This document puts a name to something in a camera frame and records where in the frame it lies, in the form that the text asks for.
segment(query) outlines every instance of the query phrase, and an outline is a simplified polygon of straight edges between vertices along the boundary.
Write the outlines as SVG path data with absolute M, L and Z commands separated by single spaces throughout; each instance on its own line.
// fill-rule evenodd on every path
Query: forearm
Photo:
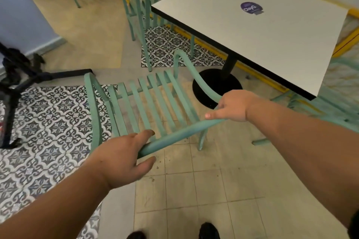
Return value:
M 261 100 L 247 119 L 277 148 L 309 191 L 346 227 L 359 209 L 359 135 Z
M 1 224 L 1 237 L 76 238 L 108 192 L 109 187 L 100 176 L 81 167 Z

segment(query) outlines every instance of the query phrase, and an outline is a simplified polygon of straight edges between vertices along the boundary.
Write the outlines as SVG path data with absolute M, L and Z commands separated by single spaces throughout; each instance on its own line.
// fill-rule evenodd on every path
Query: black table edge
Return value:
M 245 65 L 248 65 L 249 67 L 251 67 L 252 69 L 264 74 L 265 76 L 271 78 L 272 80 L 276 81 L 277 83 L 283 85 L 284 87 L 290 89 L 291 91 L 299 94 L 300 96 L 308 99 L 308 100 L 313 100 L 316 98 L 315 95 L 305 91 L 304 89 L 296 86 L 295 84 L 285 80 L 284 78 L 274 74 L 272 71 L 269 71 L 268 69 L 265 69 L 264 67 L 256 64 L 255 62 L 245 58 L 244 56 L 230 50 L 229 48 L 223 46 L 222 44 L 214 41 L 213 39 L 205 36 L 204 34 L 194 30 L 193 28 L 190 28 L 189 26 L 187 26 L 186 24 L 183 24 L 182 22 L 178 21 L 177 19 L 174 19 L 173 17 L 165 14 L 164 12 L 160 11 L 159 9 L 156 9 L 154 6 L 151 6 L 151 10 L 153 13 L 159 15 L 160 17 L 168 20 L 169 22 L 177 25 L 178 27 L 184 29 L 185 31 L 193 34 L 194 36 L 200 38 L 201 40 L 207 42 L 208 44 L 214 46 L 215 48 L 221 50 L 224 53 L 227 53 L 228 55 L 231 54 L 234 57 L 236 57 L 237 60 L 239 60 L 240 62 L 244 63 Z

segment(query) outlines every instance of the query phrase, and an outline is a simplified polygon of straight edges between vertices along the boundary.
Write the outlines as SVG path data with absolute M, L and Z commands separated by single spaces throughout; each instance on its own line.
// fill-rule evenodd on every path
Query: shoe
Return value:
M 146 235 L 142 231 L 137 231 L 131 233 L 127 239 L 146 239 Z
M 216 227 L 212 223 L 203 223 L 200 228 L 199 239 L 220 239 Z

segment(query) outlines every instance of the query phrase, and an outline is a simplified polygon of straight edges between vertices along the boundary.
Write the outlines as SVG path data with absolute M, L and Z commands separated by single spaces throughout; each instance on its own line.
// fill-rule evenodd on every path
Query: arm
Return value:
M 155 157 L 139 165 L 136 161 L 153 134 L 145 130 L 104 142 L 76 172 L 2 223 L 2 238 L 76 238 L 111 189 L 150 171 Z
M 254 124 L 309 191 L 346 227 L 359 209 L 359 134 L 294 112 L 254 93 L 226 93 L 206 119 Z

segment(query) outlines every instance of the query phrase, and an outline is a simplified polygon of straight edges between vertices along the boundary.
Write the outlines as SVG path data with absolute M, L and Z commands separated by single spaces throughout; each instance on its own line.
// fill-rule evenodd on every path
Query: round purple label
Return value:
M 260 15 L 263 13 L 263 8 L 254 2 L 243 2 L 240 7 L 249 14 Z

